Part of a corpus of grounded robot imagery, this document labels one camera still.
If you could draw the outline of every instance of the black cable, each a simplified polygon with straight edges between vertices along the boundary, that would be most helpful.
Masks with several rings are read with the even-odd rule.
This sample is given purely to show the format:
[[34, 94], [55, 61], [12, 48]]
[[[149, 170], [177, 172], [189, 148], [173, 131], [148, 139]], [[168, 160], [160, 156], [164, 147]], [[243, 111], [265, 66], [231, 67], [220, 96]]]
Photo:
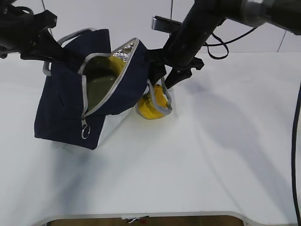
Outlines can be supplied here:
[[174, 0], [171, 0], [170, 4], [170, 19], [173, 19], [173, 10], [174, 10]]
[[[240, 39], [242, 39], [243, 37], [249, 35], [249, 34], [252, 33], [253, 31], [255, 31], [256, 29], [257, 29], [257, 27], [252, 28], [252, 29], [249, 30], [247, 33], [245, 33], [245, 34], [239, 36], [238, 38], [235, 38], [235, 39], [233, 39], [233, 40], [230, 40], [230, 41], [228, 41], [228, 42], [225, 42], [224, 44], [228, 45], [228, 44], [233, 43], [233, 42], [235, 42], [235, 41], [237, 41], [237, 40], [240, 40]], [[207, 44], [207, 43], [206, 43], [204, 46], [206, 46], [206, 47], [214, 47], [214, 46], [223, 46], [224, 44], [221, 44], [221, 43], [220, 43], [220, 44]]]
[[214, 56], [214, 55], [210, 52], [209, 46], [207, 45], [207, 50], [208, 50], [209, 56], [210, 56], [212, 59], [214, 59], [214, 60], [223, 60], [223, 59], [227, 58], [227, 56], [229, 55], [229, 48], [228, 48], [227, 44], [226, 44], [225, 42], [223, 42], [221, 38], [217, 37], [214, 33], [212, 33], [212, 36], [213, 36], [216, 40], [218, 40], [218, 41], [221, 43], [221, 45], [223, 45], [223, 46], [225, 47], [225, 49], [227, 50], [227, 54], [224, 55], [224, 56], [222, 56], [222, 57], [221, 57], [221, 56]]
[[293, 120], [292, 155], [291, 155], [293, 203], [295, 205], [298, 226], [301, 226], [301, 216], [300, 216], [300, 210], [298, 205], [297, 184], [296, 184], [296, 144], [297, 144], [297, 129], [298, 129], [299, 116], [300, 116], [300, 107], [301, 107], [301, 86], [299, 89], [295, 117]]

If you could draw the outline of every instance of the insulated lunch bag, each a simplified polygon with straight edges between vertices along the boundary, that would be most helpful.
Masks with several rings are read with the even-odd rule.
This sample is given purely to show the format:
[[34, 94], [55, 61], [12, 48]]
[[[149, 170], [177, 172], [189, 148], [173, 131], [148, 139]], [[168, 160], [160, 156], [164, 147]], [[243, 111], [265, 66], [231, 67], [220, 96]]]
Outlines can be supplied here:
[[150, 67], [147, 48], [134, 38], [111, 51], [107, 29], [81, 30], [58, 43], [71, 39], [64, 48], [85, 60], [78, 72], [60, 62], [52, 63], [49, 70], [45, 63], [47, 77], [35, 137], [95, 149], [145, 92]]

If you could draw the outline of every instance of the white table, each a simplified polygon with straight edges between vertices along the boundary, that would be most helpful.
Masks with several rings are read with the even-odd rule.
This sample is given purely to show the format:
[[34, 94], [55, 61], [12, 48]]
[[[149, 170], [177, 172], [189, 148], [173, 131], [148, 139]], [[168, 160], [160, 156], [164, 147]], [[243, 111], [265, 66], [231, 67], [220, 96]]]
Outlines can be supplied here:
[[60, 218], [232, 215], [295, 223], [291, 130], [301, 54], [231, 54], [172, 90], [172, 115], [134, 111], [102, 147], [35, 139], [41, 63], [0, 61], [0, 225]]

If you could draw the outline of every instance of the bag zipper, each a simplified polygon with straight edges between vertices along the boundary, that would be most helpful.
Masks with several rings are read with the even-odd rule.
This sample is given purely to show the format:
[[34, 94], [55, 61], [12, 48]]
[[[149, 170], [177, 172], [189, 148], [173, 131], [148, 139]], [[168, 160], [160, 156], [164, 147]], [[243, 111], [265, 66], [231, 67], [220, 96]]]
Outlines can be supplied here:
[[124, 74], [127, 71], [127, 68], [133, 58], [134, 52], [136, 51], [138, 44], [140, 42], [140, 40], [138, 38], [132, 39], [129, 42], [127, 42], [125, 45], [122, 45], [121, 47], [117, 48], [115, 51], [113, 51], [112, 53], [109, 54], [109, 56], [112, 56], [115, 52], [117, 52], [119, 49], [122, 49], [123, 47], [125, 47], [126, 45], [128, 45], [129, 43], [135, 41], [135, 44], [133, 46], [131, 55], [127, 61], [126, 66], [123, 68], [123, 71], [121, 73], [121, 75], [116, 79], [116, 81], [114, 82], [114, 84], [112, 85], [110, 91], [107, 93], [107, 95], [104, 97], [104, 99], [101, 100], [101, 102], [99, 102], [99, 104], [97, 106], [95, 106], [93, 109], [91, 109], [89, 112], [86, 113], [86, 111], [88, 110], [88, 97], [87, 97], [87, 77], [85, 75], [83, 75], [83, 70], [85, 65], [88, 63], [88, 61], [95, 57], [95, 56], [108, 56], [108, 54], [103, 54], [103, 53], [92, 53], [90, 55], [88, 55], [84, 61], [84, 63], [82, 64], [82, 66], [79, 69], [78, 74], [82, 74], [82, 92], [83, 92], [83, 105], [84, 105], [84, 109], [83, 109], [83, 113], [81, 115], [81, 125], [82, 125], [82, 131], [81, 131], [81, 138], [82, 139], [87, 139], [90, 135], [90, 131], [91, 128], [90, 126], [87, 124], [86, 122], [86, 117], [93, 114], [94, 112], [96, 112], [99, 108], [101, 108], [112, 96], [112, 94], [114, 93], [114, 91], [116, 90], [117, 86], [119, 85], [119, 83], [121, 82], [121, 80], [123, 79]]
[[81, 131], [81, 138], [86, 140], [89, 135], [90, 135], [90, 126], [87, 125], [86, 118], [85, 118], [85, 113], [88, 110], [88, 96], [87, 96], [87, 77], [85, 75], [81, 76], [81, 85], [82, 85], [82, 91], [83, 91], [83, 113], [81, 115], [81, 126], [82, 126], [82, 131]]

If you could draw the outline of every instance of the navy blue bag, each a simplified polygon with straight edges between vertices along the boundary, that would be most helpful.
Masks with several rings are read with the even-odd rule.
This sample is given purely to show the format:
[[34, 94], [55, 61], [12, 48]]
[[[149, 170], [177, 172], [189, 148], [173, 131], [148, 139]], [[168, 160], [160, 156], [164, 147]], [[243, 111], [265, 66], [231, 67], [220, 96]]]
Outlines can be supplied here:
[[[111, 53], [108, 30], [83, 31], [58, 41], [62, 43], [81, 34], [64, 47], [86, 58], [77, 73], [62, 63], [52, 63], [51, 73], [44, 67], [48, 76], [34, 131], [36, 138], [95, 149], [143, 95], [150, 62], [144, 57], [146, 47], [138, 39], [132, 39]], [[106, 96], [88, 110], [85, 67], [95, 57], [109, 56], [122, 59], [125, 66]]]

